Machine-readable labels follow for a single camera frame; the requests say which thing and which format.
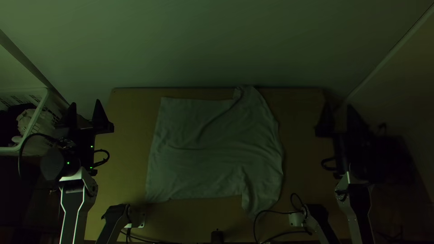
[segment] black cable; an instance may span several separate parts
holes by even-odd
[[[270,237],[270,238],[266,239],[265,241],[261,242],[260,244],[264,244],[264,243],[267,243],[269,241],[272,241],[274,238],[278,238],[282,235],[297,234],[297,233],[307,233],[309,235],[312,235],[312,233],[310,231],[307,231],[307,230],[286,231],[286,232],[280,233],[278,235],[275,235],[273,237]]]
[[[128,228],[127,234],[125,235],[125,243],[128,244],[128,237],[131,236],[131,228]]]
[[[143,242],[147,242],[147,243],[155,243],[155,244],[163,244],[163,243],[164,243],[164,242],[155,242],[155,241],[149,241],[149,240],[145,240],[145,239],[140,239],[140,238],[138,238],[138,237],[135,237],[135,236],[129,235],[129,234],[123,232],[123,231],[121,231],[121,233],[124,234],[126,237],[130,237],[131,239],[135,239],[135,240],[139,240],[139,241],[143,241]]]
[[[121,231],[121,233],[124,234],[124,235],[126,235],[127,237],[132,238],[132,239],[139,240],[139,241],[143,241],[143,242],[147,242],[147,243],[154,243],[154,244],[168,244],[168,243],[169,243],[169,242],[150,241],[150,240],[141,239],[141,238],[138,238],[138,237],[132,236],[131,234],[127,234],[127,233],[125,233],[125,232],[123,232],[123,231]]]
[[[29,135],[28,137],[26,137],[23,140],[23,142],[21,143],[21,147],[19,148],[19,151],[18,151],[18,176],[19,176],[19,178],[21,180],[23,180],[23,178],[21,177],[21,158],[23,157],[23,150],[24,150],[24,147],[26,146],[27,141],[30,138],[34,137],[34,136],[42,136],[42,137],[45,137],[45,138],[47,138],[47,139],[49,139],[50,141],[53,141],[53,142],[58,142],[59,141],[58,139],[56,139],[56,138],[54,138],[52,136],[45,135],[45,134],[42,134],[42,133],[31,134],[31,135]]]
[[[300,205],[301,205],[300,208],[298,208],[298,207],[295,206],[294,201],[292,200],[293,197],[297,197],[297,198],[298,198],[298,201],[300,202]],[[291,200],[291,205],[292,205],[292,207],[293,207],[295,210],[297,210],[297,211],[302,211],[301,208],[304,207],[304,204],[303,204],[303,201],[302,201],[302,199],[300,198],[300,196],[297,195],[297,193],[294,192],[293,194],[291,194],[291,196],[290,196],[290,200]]]
[[[335,160],[335,157],[331,157],[331,158],[327,158],[327,159],[323,159],[321,161],[321,167],[327,171],[336,171],[336,167],[329,167],[326,165],[327,162],[333,161]]]
[[[261,215],[261,213],[265,213],[265,212],[270,212],[270,213],[277,213],[277,214],[293,214],[293,213],[299,213],[300,211],[291,211],[291,212],[279,212],[279,211],[274,211],[274,210],[262,210],[260,211],[256,217],[255,220],[253,221],[253,237],[255,238],[255,243],[259,244],[258,239],[256,238],[256,221],[258,220],[259,215]]]
[[[107,155],[107,158],[103,159],[103,160],[101,160],[99,162],[94,163],[94,168],[105,164],[110,159],[110,154],[109,154],[109,152],[107,150],[99,149],[99,150],[95,150],[94,151],[94,153],[97,153],[97,152],[104,152]]]

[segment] white plastic basket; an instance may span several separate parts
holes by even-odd
[[[33,103],[35,113],[23,135],[23,139],[33,133],[51,135],[54,125],[60,120],[67,108],[67,104],[50,92],[47,88],[14,89],[0,91],[0,110],[7,110],[10,106],[23,103]],[[0,155],[17,156],[22,141],[13,147],[0,147]],[[24,156],[42,156],[53,144],[42,136],[32,137],[25,145]]]

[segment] tan tabletop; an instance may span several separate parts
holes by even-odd
[[[292,211],[290,195],[305,203],[319,203],[329,211],[329,222],[338,238],[349,238],[345,215],[339,210],[333,188],[337,181],[320,166],[333,156],[329,139],[316,138],[316,125],[324,103],[320,89],[258,89],[279,122],[285,150],[284,181],[279,201],[272,208]],[[161,97],[230,99],[233,89],[114,89],[106,113],[115,132],[97,136],[96,149],[110,152],[110,160],[98,167],[99,192],[89,211],[85,239],[96,240],[104,226],[101,216],[110,205],[144,206],[146,170]],[[95,155],[95,161],[104,154]],[[146,204],[147,220],[132,234],[154,240],[210,242],[211,232],[224,231],[226,242],[252,242],[253,221],[241,208],[241,197],[172,200]],[[257,226],[259,240],[291,228],[288,216],[266,213]],[[279,240],[313,240],[307,234],[286,235]]]

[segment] wrinkled fabric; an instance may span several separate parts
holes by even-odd
[[[241,195],[254,218],[278,200],[282,159],[278,123],[253,87],[231,100],[162,98],[146,201]]]

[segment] white wall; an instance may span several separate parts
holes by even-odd
[[[346,95],[433,0],[5,0],[0,27],[79,112],[113,87]]]
[[[46,87],[0,45],[0,89]]]
[[[434,8],[349,97],[371,124],[404,136],[434,201]]]

